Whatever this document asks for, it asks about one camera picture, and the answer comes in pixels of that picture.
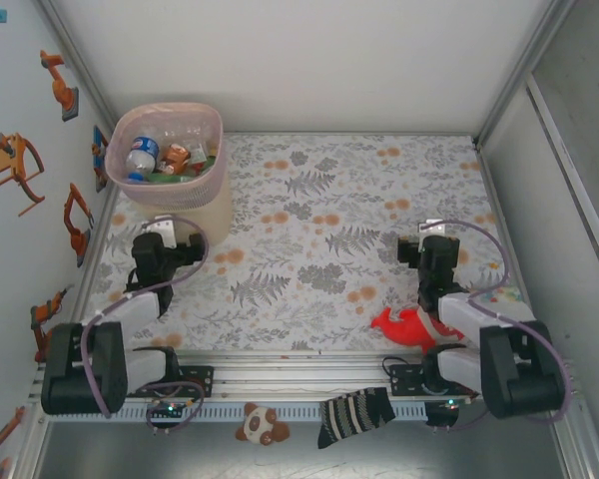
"gray floor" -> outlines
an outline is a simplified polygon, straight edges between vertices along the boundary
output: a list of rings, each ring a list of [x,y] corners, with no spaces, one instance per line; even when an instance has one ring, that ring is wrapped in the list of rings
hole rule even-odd
[[[392,422],[321,451],[317,423],[291,424],[291,438],[270,447],[237,441],[237,427],[197,424],[170,437],[154,437],[141,424],[55,424],[36,477],[562,477],[550,429],[525,419],[489,417],[474,429],[450,434],[432,434],[422,423]]]

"floral mat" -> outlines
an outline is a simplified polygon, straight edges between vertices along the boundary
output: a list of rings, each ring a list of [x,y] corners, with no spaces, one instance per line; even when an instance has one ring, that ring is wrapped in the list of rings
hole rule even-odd
[[[208,263],[175,286],[166,314],[137,346],[195,350],[390,350],[370,329],[386,306],[416,303],[416,270],[397,238],[426,219],[460,219],[497,235],[469,137],[226,135],[234,219]],[[143,218],[120,195],[88,313],[122,294]],[[479,233],[461,240],[457,280],[502,273]]]

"red toy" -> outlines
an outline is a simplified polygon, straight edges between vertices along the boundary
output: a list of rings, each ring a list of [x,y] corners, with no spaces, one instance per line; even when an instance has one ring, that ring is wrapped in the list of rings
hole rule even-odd
[[[387,307],[372,321],[370,327],[380,327],[383,335],[397,344],[421,346],[424,354],[439,340],[457,342],[463,339],[461,332],[442,324],[421,307],[404,309],[399,318],[401,321],[391,321],[390,308]]]

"striped sock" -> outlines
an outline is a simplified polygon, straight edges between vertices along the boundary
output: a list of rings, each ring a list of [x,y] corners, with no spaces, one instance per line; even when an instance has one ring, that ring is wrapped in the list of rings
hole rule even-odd
[[[319,411],[319,449],[354,434],[376,429],[395,418],[385,387],[369,387],[330,399],[319,405]]]

